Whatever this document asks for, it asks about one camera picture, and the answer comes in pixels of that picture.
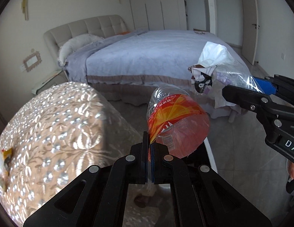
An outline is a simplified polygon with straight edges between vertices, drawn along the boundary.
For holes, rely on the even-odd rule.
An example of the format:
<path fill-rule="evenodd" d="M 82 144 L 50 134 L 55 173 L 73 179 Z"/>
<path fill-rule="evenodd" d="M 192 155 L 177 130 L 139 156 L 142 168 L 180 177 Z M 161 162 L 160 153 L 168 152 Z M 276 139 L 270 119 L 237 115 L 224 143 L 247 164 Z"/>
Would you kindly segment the person's right hand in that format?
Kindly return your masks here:
<path fill-rule="evenodd" d="M 291 180 L 294 180 L 294 163 L 291 161 L 287 161 L 287 171 Z"/>

